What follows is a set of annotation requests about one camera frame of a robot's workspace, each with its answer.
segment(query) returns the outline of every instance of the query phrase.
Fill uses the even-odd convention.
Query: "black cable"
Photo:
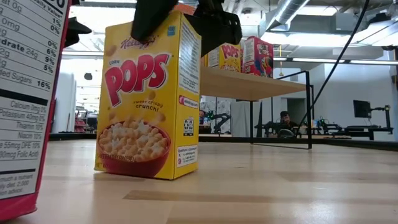
[[[357,22],[356,25],[355,25],[355,28],[354,28],[354,30],[353,30],[353,33],[350,35],[350,37],[349,37],[349,39],[348,39],[346,45],[343,47],[343,50],[341,51],[340,55],[338,56],[338,58],[337,58],[337,60],[336,60],[336,63],[334,64],[333,68],[330,70],[330,73],[329,73],[329,75],[327,76],[325,82],[323,82],[321,88],[319,89],[319,92],[318,92],[318,94],[317,94],[317,97],[315,97],[315,100],[313,101],[313,104],[311,105],[310,111],[311,111],[311,110],[313,109],[313,107],[315,106],[315,103],[317,103],[317,101],[318,101],[318,99],[319,99],[319,96],[321,95],[323,89],[325,88],[326,84],[328,83],[328,81],[329,81],[331,75],[333,74],[333,72],[335,72],[336,67],[337,67],[339,61],[340,61],[341,58],[343,57],[343,55],[344,55],[344,53],[346,52],[346,50],[347,50],[349,44],[351,43],[352,39],[354,38],[354,35],[355,35],[356,31],[358,31],[359,26],[361,25],[362,19],[363,19],[363,17],[365,16],[365,12],[366,12],[366,9],[368,8],[368,5],[369,5],[369,0],[365,0],[365,3],[364,3],[364,6],[363,6],[361,15],[360,15],[359,18],[358,18],[358,22]],[[301,120],[300,124],[298,125],[299,127],[303,124],[305,118],[307,117],[307,113],[308,113],[308,111],[305,113],[303,119]],[[299,135],[299,129],[297,130],[295,137],[297,138],[298,135]]]

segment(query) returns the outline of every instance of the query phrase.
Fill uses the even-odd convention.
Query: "wooden shelf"
[[[305,85],[258,77],[250,74],[201,68],[200,94],[239,100],[260,100],[298,91],[305,91]]]

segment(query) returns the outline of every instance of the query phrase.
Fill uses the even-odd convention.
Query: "computer monitor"
[[[354,115],[356,118],[372,118],[370,102],[354,100]]]

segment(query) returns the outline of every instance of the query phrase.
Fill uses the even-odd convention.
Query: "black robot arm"
[[[223,43],[239,44],[242,28],[239,17],[224,12],[224,0],[198,0],[199,5],[193,16],[185,15],[193,28],[201,35],[201,56]],[[145,42],[169,12],[177,0],[137,0],[131,37]]]
[[[221,126],[222,126],[225,122],[227,122],[227,120],[231,119],[231,115],[226,114],[226,113],[214,115],[214,119],[215,119],[215,120],[217,120],[218,118],[221,118],[221,121],[218,122],[218,123],[214,126],[214,133],[216,133],[216,134],[221,134]]]

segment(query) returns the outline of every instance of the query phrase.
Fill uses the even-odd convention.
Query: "pops logo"
[[[137,63],[125,60],[120,67],[108,69],[104,77],[112,107],[121,103],[119,92],[141,93],[146,89],[144,84],[152,89],[162,87],[168,75],[166,66],[169,58],[170,54],[158,54],[155,57],[144,54],[138,57]]]
[[[222,45],[221,48],[223,49],[224,58],[227,59],[229,57],[238,58],[239,57],[239,49],[231,45]]]

